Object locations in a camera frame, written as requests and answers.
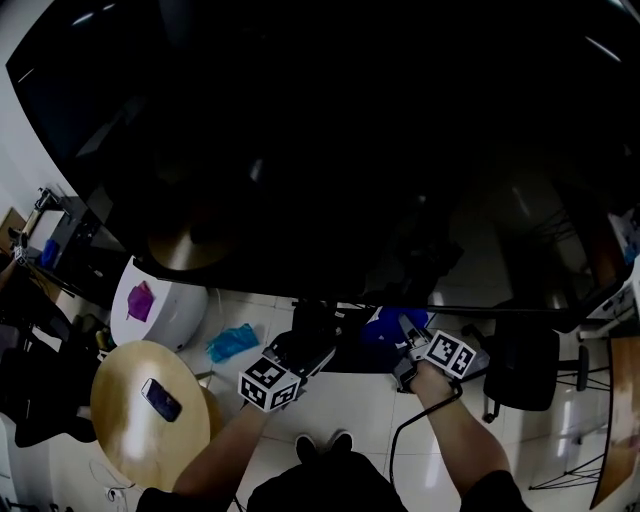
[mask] round wooden table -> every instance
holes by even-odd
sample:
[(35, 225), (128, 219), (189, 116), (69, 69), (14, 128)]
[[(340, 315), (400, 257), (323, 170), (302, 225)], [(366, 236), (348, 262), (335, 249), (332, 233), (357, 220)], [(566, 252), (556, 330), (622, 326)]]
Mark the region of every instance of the round wooden table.
[[(142, 395), (153, 378), (181, 405), (166, 421)], [(222, 428), (215, 397), (169, 349), (151, 341), (115, 348), (91, 388), (91, 420), (111, 463), (132, 482), (171, 491), (182, 470)]]

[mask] smartphone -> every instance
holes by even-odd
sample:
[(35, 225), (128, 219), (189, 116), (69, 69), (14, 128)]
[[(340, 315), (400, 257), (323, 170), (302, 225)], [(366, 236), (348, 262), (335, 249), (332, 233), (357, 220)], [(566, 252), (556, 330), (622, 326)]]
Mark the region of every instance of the smartphone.
[(156, 379), (147, 379), (140, 392), (158, 414), (169, 423), (173, 423), (180, 416), (182, 406)]

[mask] hand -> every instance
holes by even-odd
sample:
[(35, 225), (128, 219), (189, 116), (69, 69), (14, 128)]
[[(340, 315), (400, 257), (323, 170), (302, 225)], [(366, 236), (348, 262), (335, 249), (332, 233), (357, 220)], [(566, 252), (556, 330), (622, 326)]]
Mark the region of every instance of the hand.
[(420, 361), (418, 374), (411, 380), (409, 387), (422, 402), (425, 409), (446, 400), (453, 395), (449, 382), (431, 363)]

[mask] black shoe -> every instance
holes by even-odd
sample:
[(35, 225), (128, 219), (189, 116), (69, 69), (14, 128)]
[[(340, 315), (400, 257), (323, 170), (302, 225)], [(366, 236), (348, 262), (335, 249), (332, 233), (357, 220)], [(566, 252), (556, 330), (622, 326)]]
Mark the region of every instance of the black shoe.
[(303, 464), (312, 462), (319, 457), (316, 443), (313, 442), (311, 436), (300, 434), (296, 437), (296, 454)]
[(329, 451), (350, 452), (353, 450), (353, 436), (346, 430), (338, 430), (329, 441)]

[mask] black office chair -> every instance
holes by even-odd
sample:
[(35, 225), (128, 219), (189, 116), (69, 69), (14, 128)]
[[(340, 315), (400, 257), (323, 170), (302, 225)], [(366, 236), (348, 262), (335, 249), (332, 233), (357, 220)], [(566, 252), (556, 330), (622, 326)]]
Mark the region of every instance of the black office chair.
[(483, 336), (474, 325), (462, 329), (473, 335), (490, 357), (484, 393), (494, 401), (491, 423), (500, 405), (524, 411), (546, 411), (553, 401), (558, 371), (577, 373), (576, 388), (583, 391), (589, 376), (589, 351), (579, 347), (576, 360), (560, 361), (560, 337), (555, 331), (524, 319), (499, 319), (493, 336)]

